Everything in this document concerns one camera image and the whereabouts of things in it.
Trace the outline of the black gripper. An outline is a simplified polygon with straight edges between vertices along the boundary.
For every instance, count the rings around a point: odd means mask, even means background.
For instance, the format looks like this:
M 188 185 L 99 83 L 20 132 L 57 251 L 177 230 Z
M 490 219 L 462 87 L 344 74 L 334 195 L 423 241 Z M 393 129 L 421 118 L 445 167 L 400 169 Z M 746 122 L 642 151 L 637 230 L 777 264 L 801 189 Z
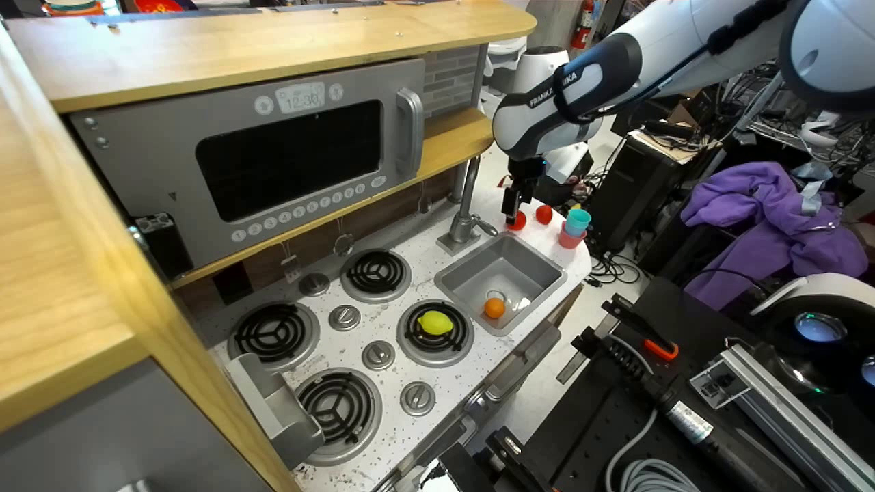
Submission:
M 537 182 L 545 174 L 541 158 L 511 158 L 508 161 L 508 177 L 511 182 L 503 192 L 501 214 L 505 217 L 505 225 L 518 222 L 520 206 L 534 200 Z

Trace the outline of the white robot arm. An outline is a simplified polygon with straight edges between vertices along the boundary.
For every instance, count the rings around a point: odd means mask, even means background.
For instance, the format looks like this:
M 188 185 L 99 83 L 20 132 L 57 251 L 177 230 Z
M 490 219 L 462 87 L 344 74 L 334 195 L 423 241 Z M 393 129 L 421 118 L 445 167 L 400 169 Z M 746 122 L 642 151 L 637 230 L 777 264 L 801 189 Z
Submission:
M 765 61 L 817 109 L 875 109 L 875 0 L 654 0 L 598 44 L 526 54 L 492 113 L 515 222 L 550 169 L 550 154 L 649 98 L 724 83 Z

